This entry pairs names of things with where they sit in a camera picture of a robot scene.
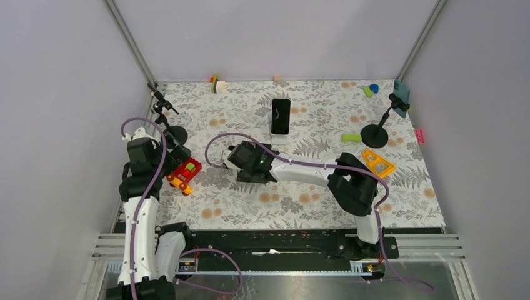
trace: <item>colorful toy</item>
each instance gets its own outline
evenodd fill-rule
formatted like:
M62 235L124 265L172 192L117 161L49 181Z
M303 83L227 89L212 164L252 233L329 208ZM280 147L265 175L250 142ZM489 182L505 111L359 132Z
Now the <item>colorful toy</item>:
M376 153L374 153L374 151L370 149L366 149L362 153L362 158L364 158L364 161L366 161L368 169L370 169L372 173L379 176L380 178L385 178L386 176L388 176L388 174L394 172L394 170L396 169L395 165L391 164L390 162L377 155Z
M377 84L370 84L370 90L377 94L379 92L379 86Z
M374 92L372 92L369 86L363 87L362 90L364 91L364 94L366 95L366 97L370 98L371 96L374 95Z
M342 141L343 142L353 141L353 142L360 143L361 142L361 135L360 134L343 134L342 135Z
M212 93L217 94L218 92L224 91L228 88L226 81L219 81L219 75L215 74L214 77L210 77L212 83Z
M188 196L192 193L189 182L202 168L203 165L200 162L190 158L166 177L166 179L169 181L169 185L180 189L184 196Z
M417 143L420 145L425 144L425 138L423 137L423 130L415 129L414 133L416 133Z

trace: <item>black round base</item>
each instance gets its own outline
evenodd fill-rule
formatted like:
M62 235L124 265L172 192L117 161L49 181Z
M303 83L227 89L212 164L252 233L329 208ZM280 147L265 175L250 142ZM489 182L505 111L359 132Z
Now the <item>black round base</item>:
M182 126L171 126L169 129L179 144L184 145L186 143L188 140L188 132ZM164 136L166 137L167 148L175 149L176 144L173 141L173 138L168 134L168 129L164 130Z
M388 133L384 128L379 128L375 124L365 126L361 130L362 142L370 148L382 148L388 142Z

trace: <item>black smartphone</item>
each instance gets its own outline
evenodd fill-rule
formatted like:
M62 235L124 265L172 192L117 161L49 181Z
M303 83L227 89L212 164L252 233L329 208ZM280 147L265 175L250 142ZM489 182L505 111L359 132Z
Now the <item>black smartphone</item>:
M291 100L272 100L272 134L289 134L289 119L291 115Z

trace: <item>metal post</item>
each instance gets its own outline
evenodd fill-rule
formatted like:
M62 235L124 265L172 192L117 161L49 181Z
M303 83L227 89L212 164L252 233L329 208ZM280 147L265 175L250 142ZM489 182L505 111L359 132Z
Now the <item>metal post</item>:
M421 30L419 36L417 37L417 40L414 43L414 47L412 47L412 50L409 53L409 56L405 60L405 64L403 65L403 67L399 71L399 74L397 75L398 80L403 81L403 79L405 78L405 75L409 71L411 64L413 63L414 59L418 55L419 50L423 46L423 43L425 42L427 37L429 36L429 33L431 32L431 29L434 26L434 23L438 19L438 16L444 9L447 2L448 0L438 0L436 5L434 6L434 9L432 9L431 15L427 19L427 22L425 23L425 25L423 26L423 29Z
M147 64L146 59L142 55L142 52L138 48L138 44L136 44L136 41L134 40L133 35L131 34L131 31L127 27L123 16L119 12L118 6L114 2L114 0L103 0L103 3L109 10L112 19L116 23L116 27L118 28L119 32L121 33L121 36L125 40L125 43L127 43L129 50L131 50L132 56L134 57L134 60L138 63L138 66L144 74L144 77L146 78L147 82L149 82L153 86L156 86L156 78L151 72L151 69Z

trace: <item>cable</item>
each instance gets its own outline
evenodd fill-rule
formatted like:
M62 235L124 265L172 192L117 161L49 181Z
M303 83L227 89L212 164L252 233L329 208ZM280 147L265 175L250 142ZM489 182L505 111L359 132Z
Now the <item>cable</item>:
M239 268L238 264L234 261L234 259L230 257L230 255L226 254L225 252L222 252L221 250L208 249L208 248L191 249L189 251L183 252L180 257L186 256L186 255L191 254L191 253L199 253L199 252L214 252L214 253L218 253L220 255L223 255L225 258L227 258L230 261L230 263L232 263L234 265L234 267L236 267L237 273L239 273L239 287L237 288L237 290L235 290L233 292L225 292L225 291L220 291L218 289L213 289L211 287L202 286L200 284L196 284L196 283L193 283L193 282L187 282L187 281L183 281L183 280L181 281L180 279L177 279L175 284L184 283L184 284L187 284L189 286L194 286L196 288L206 289L208 291L219 293L219 294L223 294L223 295L237 294L243 288L243 274L241 273L241 269Z
M144 200L146 199L149 191L153 187L154 182L158 178L158 175L160 175L162 167L164 166L164 160L166 159L167 144L166 144L166 138L164 137L164 131L160 128L160 126L158 126L155 122L149 119L146 119L145 117L132 117L130 119L127 119L125 122L123 122L123 124L121 124L120 131L121 131L121 135L124 138L125 138L125 131L124 131L125 125L131 121L145 121L153 125L154 128L160 133L160 139L162 140L162 158L160 159L160 164L158 165L158 168L154 172L154 175L151 181L149 182L149 185L147 185L146 190L142 194L142 197L140 198L140 202L136 206L136 210L134 211L134 216L132 217L132 221L131 221L131 242L129 245L129 254L130 254L129 265L131 267L131 294L132 294L133 300L138 300L138 296L136 295L136 286L134 284L135 283L134 282L135 281L135 278L134 278L134 236L136 235L136 223L138 222L138 214L140 213L142 204L144 203Z
M434 286L432 284L426 282L426 281L423 281L423 280L420 280L420 279L409 280L409 278L402 277L394 269L394 267L392 267L392 264L388 261L388 257L386 256L386 252L384 250L384 245L383 245L383 227L381 226L381 216L379 215L378 207L384 201L386 201L388 196L390 196L390 188L388 187L388 184L384 180L382 180L379 176L375 175L374 173L372 173L370 171L359 169L357 167L341 166L341 165L338 165L338 164L323 165L323 164L318 164L318 163L315 163L315 162L289 160L289 159L281 157L280 155L277 155L276 153L272 152L270 149L265 147L263 144L261 144L258 140L254 139L253 137L251 137L251 136L249 136L247 134L244 134L244 133L239 133L239 132L222 133L222 134L214 137L213 139L211 139L208 142L208 144L206 145L206 149L204 150L204 158L205 158L206 162L210 166L215 167L215 168L223 168L224 169L225 167L223 165L220 165L220 164L213 164L208 159L208 149L210 148L211 144L215 140L217 140L217 139L219 139L219 138L221 138L223 136L242 136L242 137L244 137L246 139L250 139L252 142L256 143L256 145L262 147L267 153L269 153L270 155L274 156L276 159L279 159L280 161L283 161L284 163L299 164L299 165L302 165L302 166L309 166L309 167L316 167L316 168L335 168L335 169L344 169L344 170L349 170L349 171L355 171L355 172L358 172L358 173L361 173L361 174L368 175L368 176L374 178L375 180L377 180L379 183L382 184L382 186L384 187L384 190L385 190L385 194L384 194L383 198L381 198L381 200L379 200L379 202L377 202L374 205L374 211L376 213L376 220L377 220L377 228L378 228L378 231L379 231L379 246L381 248L381 253L382 253L383 257L384 257L384 260L385 260L386 264L389 266L390 270L392 270L392 272L394 272L394 274L397 277L397 278L389 278L389 279L387 279L387 281L389 281L390 279L395 279L395 280L399 279L403 283L407 284L408 286L410 286L411 288L413 288L413 289L415 289L417 291L424 292L424 293L429 293L429 294L434 294L436 292L436 289L434 288ZM414 281L416 283L423 284L423 285L427 286L428 289L421 289L419 287L416 287L416 286L411 284L412 281Z

